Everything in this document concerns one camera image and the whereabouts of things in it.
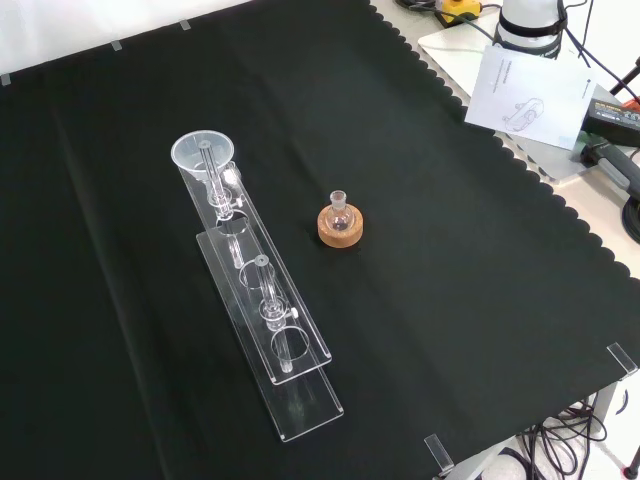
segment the clear acrylic rack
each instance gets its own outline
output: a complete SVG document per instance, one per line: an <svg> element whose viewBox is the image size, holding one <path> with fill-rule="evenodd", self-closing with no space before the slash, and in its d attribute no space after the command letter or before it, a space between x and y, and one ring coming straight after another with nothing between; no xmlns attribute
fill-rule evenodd
<svg viewBox="0 0 640 480"><path fill-rule="evenodd" d="M171 157L205 231L197 241L280 438L343 414L322 366L331 353L247 194L225 135L184 135Z"/></svg>

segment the cable bundle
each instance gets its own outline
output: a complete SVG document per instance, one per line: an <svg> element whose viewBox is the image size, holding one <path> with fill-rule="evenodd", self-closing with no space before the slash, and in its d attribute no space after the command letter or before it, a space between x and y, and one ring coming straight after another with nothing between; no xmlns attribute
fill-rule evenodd
<svg viewBox="0 0 640 480"><path fill-rule="evenodd" d="M591 442L603 442L607 438L606 427L594 414L594 405L597 399L598 396L596 395L593 404L589 404L588 400L583 400L580 402L579 407L569 407L563 410L560 415L551 417L544 423L534 425L521 433L519 436L522 438L524 449L529 459L512 448L503 449L500 455L508 455L516 459L524 468L527 474L527 480L547 480L536 465L536 455L540 448L538 439L540 439L542 441L542 452L544 456L563 479L575 474L578 468L580 468L578 479L582 479L591 453ZM548 425L548 422L553 420L555 420L554 425ZM600 437L594 437L592 435L594 422L598 423L602 428L603 435ZM571 433L568 436L561 434L561 432L566 433L569 431ZM579 437L584 438L586 441L586 455L582 461L582 465L580 465L574 447L569 443L570 440ZM567 469L562 465L560 461L561 455L564 455L565 458L568 456L571 462L570 468Z"/></svg>

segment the plastic clip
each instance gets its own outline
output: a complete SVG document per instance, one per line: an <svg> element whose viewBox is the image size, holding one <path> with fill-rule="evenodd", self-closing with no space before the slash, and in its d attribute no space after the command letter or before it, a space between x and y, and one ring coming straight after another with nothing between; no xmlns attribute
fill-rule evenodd
<svg viewBox="0 0 640 480"><path fill-rule="evenodd" d="M431 455L436 459L438 465L440 466L440 471L443 475L448 474L451 470L453 470L454 463L451 460L451 457L447 453L447 451L440 443L438 436L434 433L433 435L429 435L424 439L424 443L429 447L429 451L431 451Z"/></svg>
<svg viewBox="0 0 640 480"><path fill-rule="evenodd" d="M627 352L622 349L618 342L614 343L613 345L609 345L607 347L607 350L609 350L609 353L613 355L613 358L615 358L617 362L622 366L622 368L624 368L625 372L627 372L627 374L622 377L621 380L630 377L638 371L638 366L633 360L631 360L631 357L627 355Z"/></svg>

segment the glass tube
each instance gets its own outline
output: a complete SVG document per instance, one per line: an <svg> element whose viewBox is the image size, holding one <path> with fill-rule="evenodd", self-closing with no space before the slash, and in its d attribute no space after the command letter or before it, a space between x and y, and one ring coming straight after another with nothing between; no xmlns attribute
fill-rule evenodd
<svg viewBox="0 0 640 480"><path fill-rule="evenodd" d="M228 220L233 216L231 208L231 192L222 186L220 172L216 166L213 147L209 140L201 140L198 143L202 162L207 169L207 176L211 182L211 191L209 193L209 203L216 210L218 220Z"/></svg>
<svg viewBox="0 0 640 480"><path fill-rule="evenodd" d="M258 272L258 281L260 282L260 290L262 291L263 298L260 303L260 315L267 321L269 329L277 332L286 326L287 319L285 318L286 311L284 303L277 294L273 269L269 265L269 257L266 255L258 255L254 263ZM291 372L293 370L293 363L291 362L291 352L289 351L287 336L276 334L272 342L274 353L280 359L280 368L282 368L282 371L285 373Z"/></svg>
<svg viewBox="0 0 640 480"><path fill-rule="evenodd" d="M244 266L244 259L242 257L240 242L238 242L238 232L234 230L234 227L236 227L236 225L234 225L234 222L223 221L220 225L220 230L221 233L227 237L227 240L229 242L229 251L231 252L231 258L233 258L233 266L240 270Z"/></svg>

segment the glass funnel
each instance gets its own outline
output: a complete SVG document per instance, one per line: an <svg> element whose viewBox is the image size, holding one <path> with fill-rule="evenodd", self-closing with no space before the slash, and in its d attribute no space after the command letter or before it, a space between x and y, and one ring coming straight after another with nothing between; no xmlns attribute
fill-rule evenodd
<svg viewBox="0 0 640 480"><path fill-rule="evenodd" d="M207 201L219 220L233 216L232 194L224 186L222 172L233 157L233 143L226 135L212 130L188 133L171 148L171 158L207 188Z"/></svg>

